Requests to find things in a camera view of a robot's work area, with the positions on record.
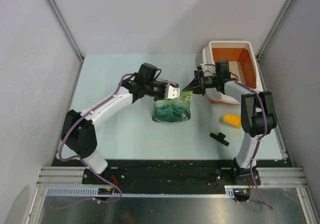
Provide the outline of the green litter bag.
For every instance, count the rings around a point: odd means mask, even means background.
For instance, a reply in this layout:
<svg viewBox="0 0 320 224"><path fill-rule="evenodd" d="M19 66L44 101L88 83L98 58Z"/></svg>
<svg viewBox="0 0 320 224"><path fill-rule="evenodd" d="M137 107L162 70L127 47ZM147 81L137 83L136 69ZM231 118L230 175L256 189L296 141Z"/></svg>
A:
<svg viewBox="0 0 320 224"><path fill-rule="evenodd" d="M179 99L155 100L152 120L157 123L177 123L191 119L192 91L181 91Z"/></svg>

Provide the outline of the orange plastic scoop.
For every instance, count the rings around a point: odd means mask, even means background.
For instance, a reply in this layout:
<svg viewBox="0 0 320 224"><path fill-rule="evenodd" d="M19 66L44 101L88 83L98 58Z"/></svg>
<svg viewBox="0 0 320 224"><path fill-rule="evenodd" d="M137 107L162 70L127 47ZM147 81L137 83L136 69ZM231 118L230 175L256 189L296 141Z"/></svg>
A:
<svg viewBox="0 0 320 224"><path fill-rule="evenodd" d="M227 114L227 115L224 115L222 119L225 123L227 123L228 125L231 125L235 128L242 127L240 115Z"/></svg>

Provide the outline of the black bag clip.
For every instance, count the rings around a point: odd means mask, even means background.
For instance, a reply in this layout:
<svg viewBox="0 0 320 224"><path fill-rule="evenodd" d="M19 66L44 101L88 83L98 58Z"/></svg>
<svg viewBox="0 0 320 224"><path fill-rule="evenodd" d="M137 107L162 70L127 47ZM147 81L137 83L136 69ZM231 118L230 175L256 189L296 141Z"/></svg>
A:
<svg viewBox="0 0 320 224"><path fill-rule="evenodd" d="M218 134L211 132L209 136L226 147L230 145L230 143L226 141L226 135L222 132L219 132Z"/></svg>

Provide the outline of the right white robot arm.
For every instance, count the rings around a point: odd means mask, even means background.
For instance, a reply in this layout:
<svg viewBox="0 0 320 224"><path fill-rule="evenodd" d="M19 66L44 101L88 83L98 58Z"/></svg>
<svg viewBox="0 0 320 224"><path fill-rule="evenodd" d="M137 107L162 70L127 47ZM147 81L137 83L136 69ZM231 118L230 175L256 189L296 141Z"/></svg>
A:
<svg viewBox="0 0 320 224"><path fill-rule="evenodd" d="M183 90L204 95L207 89L216 89L240 103L240 122L244 136L233 165L225 176L228 184L245 185L249 180L255 184L254 171L261 141L278 124L272 93L258 92L241 83L238 77L230 72L228 60L216 61L212 65L215 67L212 75L205 75L205 66L202 64L197 67L193 80Z"/></svg>

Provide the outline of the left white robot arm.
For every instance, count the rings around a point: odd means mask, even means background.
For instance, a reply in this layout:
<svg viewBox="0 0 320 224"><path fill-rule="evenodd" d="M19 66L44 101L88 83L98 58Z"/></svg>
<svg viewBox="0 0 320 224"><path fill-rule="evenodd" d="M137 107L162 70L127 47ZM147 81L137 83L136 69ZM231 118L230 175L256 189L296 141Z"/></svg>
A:
<svg viewBox="0 0 320 224"><path fill-rule="evenodd" d="M167 81L158 81L159 73L161 70L156 66L143 63L138 72L124 74L116 89L97 104L82 111L68 111L60 137L59 160L69 161L69 158L62 155L63 148L68 147L75 152L71 159L82 161L93 171L93 178L98 183L107 183L111 172L107 169L108 162L98 151L96 128L121 109L145 96L153 97L155 100L175 98L176 87Z"/></svg>

